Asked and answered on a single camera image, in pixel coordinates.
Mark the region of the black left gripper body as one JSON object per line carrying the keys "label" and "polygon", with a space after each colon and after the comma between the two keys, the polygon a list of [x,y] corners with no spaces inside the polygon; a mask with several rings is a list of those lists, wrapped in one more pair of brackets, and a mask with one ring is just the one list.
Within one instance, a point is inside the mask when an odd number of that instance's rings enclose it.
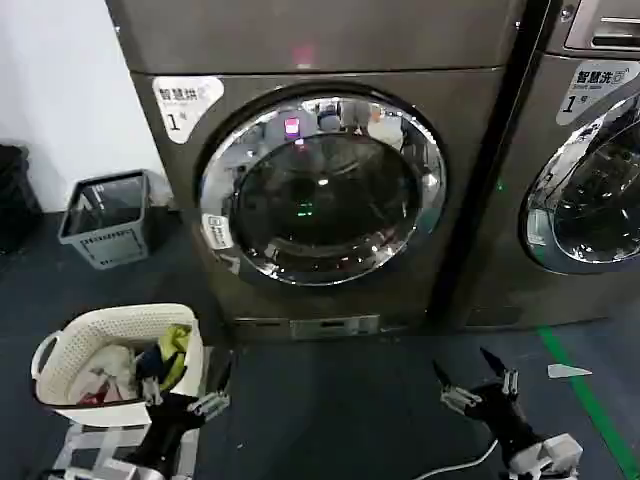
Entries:
{"label": "black left gripper body", "polygon": [[197,401],[196,397],[170,394],[162,404],[150,407],[149,429],[125,461],[159,473],[174,473],[182,437],[204,424],[203,417],[194,412]]}

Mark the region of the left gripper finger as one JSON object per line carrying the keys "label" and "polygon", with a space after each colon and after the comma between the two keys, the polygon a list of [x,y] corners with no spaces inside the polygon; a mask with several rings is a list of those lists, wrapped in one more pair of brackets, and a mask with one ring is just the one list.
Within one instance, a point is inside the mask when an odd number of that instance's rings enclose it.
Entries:
{"label": "left gripper finger", "polygon": [[139,370],[141,394],[147,406],[159,406],[163,403],[159,376],[148,370]]}
{"label": "left gripper finger", "polygon": [[228,393],[229,380],[231,378],[233,361],[227,357],[216,369],[207,384],[204,396],[192,402],[187,410],[193,415],[219,415],[231,404],[231,396]]}

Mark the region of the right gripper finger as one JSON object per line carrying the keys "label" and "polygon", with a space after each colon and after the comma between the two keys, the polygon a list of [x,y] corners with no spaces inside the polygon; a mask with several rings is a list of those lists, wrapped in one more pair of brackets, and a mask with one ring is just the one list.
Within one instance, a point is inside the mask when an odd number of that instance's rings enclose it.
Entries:
{"label": "right gripper finger", "polygon": [[445,370],[435,360],[432,361],[434,372],[440,384],[440,400],[455,412],[465,412],[476,407],[481,397],[464,388],[454,385]]}
{"label": "right gripper finger", "polygon": [[518,395],[518,371],[508,369],[502,360],[485,348],[480,348],[481,354],[491,370],[499,379],[499,386],[504,396]]}

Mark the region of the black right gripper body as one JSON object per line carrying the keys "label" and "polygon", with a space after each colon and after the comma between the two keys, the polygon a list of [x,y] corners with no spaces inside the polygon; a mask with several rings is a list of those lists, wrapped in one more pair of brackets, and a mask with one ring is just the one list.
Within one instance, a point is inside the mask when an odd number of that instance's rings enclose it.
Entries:
{"label": "black right gripper body", "polygon": [[525,420],[517,403],[517,394],[505,394],[503,385],[499,383],[481,385],[473,388],[471,393],[480,401],[466,407],[464,413],[489,428],[503,453],[519,453],[541,441]]}

